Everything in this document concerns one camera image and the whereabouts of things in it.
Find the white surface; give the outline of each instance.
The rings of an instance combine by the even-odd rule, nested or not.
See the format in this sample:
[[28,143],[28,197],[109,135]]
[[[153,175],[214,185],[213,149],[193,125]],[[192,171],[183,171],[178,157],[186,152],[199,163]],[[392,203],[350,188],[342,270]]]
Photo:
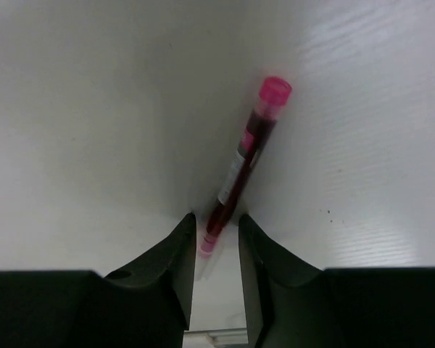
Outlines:
[[[435,265],[435,0],[2,0],[0,269],[106,274],[160,241],[217,193],[268,73],[297,95],[255,220],[318,267]],[[193,330],[244,325],[226,244]]]

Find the blood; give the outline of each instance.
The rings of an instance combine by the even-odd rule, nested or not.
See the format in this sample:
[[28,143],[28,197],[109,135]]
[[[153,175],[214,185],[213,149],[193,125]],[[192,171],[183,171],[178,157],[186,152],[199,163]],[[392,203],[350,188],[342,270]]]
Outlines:
[[246,131],[254,136],[254,140],[244,160],[237,179],[231,189],[225,204],[222,204],[218,199],[216,200],[215,208],[210,215],[208,224],[206,227],[207,234],[209,234],[208,242],[213,243],[215,237],[218,237],[222,229],[227,225],[231,219],[233,211],[235,210],[239,197],[248,182],[248,179],[252,173],[253,167],[256,165],[261,151],[266,145],[269,139],[269,135],[272,133],[277,121],[269,117],[264,117],[252,112],[248,123],[246,124]]

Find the tube cap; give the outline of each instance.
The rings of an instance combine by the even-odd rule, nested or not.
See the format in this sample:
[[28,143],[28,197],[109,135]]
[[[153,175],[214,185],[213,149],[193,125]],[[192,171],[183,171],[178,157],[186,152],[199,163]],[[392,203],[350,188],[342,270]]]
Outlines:
[[260,89],[260,98],[275,107],[287,104],[291,93],[290,83],[277,76],[270,76],[264,80]]

